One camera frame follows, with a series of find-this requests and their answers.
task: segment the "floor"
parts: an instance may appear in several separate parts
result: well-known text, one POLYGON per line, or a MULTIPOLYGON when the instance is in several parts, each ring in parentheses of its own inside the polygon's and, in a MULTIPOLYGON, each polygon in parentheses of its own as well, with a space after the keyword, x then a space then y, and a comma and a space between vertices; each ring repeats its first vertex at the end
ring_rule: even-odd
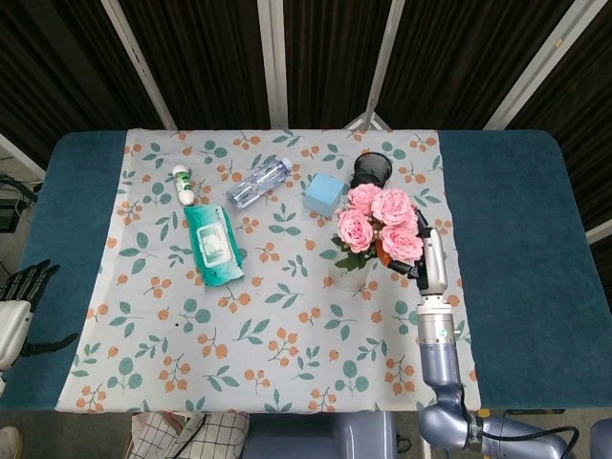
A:
MULTIPOLYGON (((0 163, 2 170, 22 180, 33 180, 28 171, 17 161, 0 163)), ((15 234, 0 234, 0 261, 10 272, 17 270, 21 253, 30 230, 35 208, 24 210, 15 234)), ((7 275, 0 268, 0 284, 7 275)), ((589 457, 589 429, 597 420, 612 417, 612 408, 572 409, 560 415, 528 415, 515 418, 543 428, 554 426, 577 426, 580 430, 579 442, 575 448, 578 459, 589 457)), ((399 433, 407 437, 412 448, 400 459, 423 457, 420 437, 416 427, 416 413, 397 413, 399 433)), ((101 414, 83 415, 55 412, 0 412, 0 427, 18 426, 24 434, 27 459, 73 459, 81 457, 121 458, 129 440, 130 415, 101 414)), ((446 458, 443 450, 434 451, 433 457, 446 458)), ((478 458, 477 451, 453 452, 455 458, 478 458)))

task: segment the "shoe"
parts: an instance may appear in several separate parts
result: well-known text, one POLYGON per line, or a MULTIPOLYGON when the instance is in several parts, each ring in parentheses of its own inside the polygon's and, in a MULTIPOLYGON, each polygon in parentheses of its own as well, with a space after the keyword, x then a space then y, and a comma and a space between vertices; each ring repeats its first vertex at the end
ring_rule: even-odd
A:
POLYGON ((0 429, 0 459, 21 459, 23 456, 23 437, 17 427, 0 429))

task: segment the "black cup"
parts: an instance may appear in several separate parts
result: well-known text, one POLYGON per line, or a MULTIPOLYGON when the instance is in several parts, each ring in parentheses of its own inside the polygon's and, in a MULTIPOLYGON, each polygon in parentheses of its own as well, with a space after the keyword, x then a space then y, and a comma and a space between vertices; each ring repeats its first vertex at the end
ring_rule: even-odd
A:
POLYGON ((363 184, 374 184, 384 188, 391 178, 393 163, 383 153, 362 153, 355 160, 355 173, 351 180, 351 188, 363 184))

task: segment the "pink rose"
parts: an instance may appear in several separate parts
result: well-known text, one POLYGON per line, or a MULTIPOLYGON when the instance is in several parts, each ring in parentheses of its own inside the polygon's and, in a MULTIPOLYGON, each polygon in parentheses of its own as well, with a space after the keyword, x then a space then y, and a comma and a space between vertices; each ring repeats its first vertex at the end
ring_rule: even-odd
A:
POLYGON ((369 215, 372 213, 372 203, 374 202, 374 198, 381 191, 382 190, 376 185, 359 185, 357 188, 353 188, 348 192, 348 199, 353 208, 356 208, 364 215, 369 215))
POLYGON ((382 248, 391 258, 401 261, 414 261, 423 254, 423 240, 416 230, 405 227, 384 227, 379 232, 382 248))
POLYGON ((340 213, 339 236, 349 245, 351 252, 359 253, 370 247, 374 238, 374 230, 367 217, 358 210, 349 208, 340 213))
POLYGON ((372 203, 374 216, 386 225, 417 228, 417 215, 407 194, 399 189, 384 189, 372 203))

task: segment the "floral tablecloth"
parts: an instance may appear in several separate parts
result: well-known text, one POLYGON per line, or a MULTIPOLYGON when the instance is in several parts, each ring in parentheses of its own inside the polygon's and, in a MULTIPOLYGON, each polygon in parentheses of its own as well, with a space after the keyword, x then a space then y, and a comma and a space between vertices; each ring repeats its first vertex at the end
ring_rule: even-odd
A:
POLYGON ((62 411, 415 410, 433 402, 416 343, 412 281, 375 264, 336 288, 334 218, 302 205, 318 172, 348 183, 363 151, 394 165, 443 235, 448 301, 466 405, 480 405, 443 158, 435 131, 146 131, 127 134, 117 199, 62 411), (225 193, 274 158, 293 175, 238 211, 225 193), (243 279, 206 287, 170 171, 192 171, 195 204, 220 204, 245 257, 243 279))

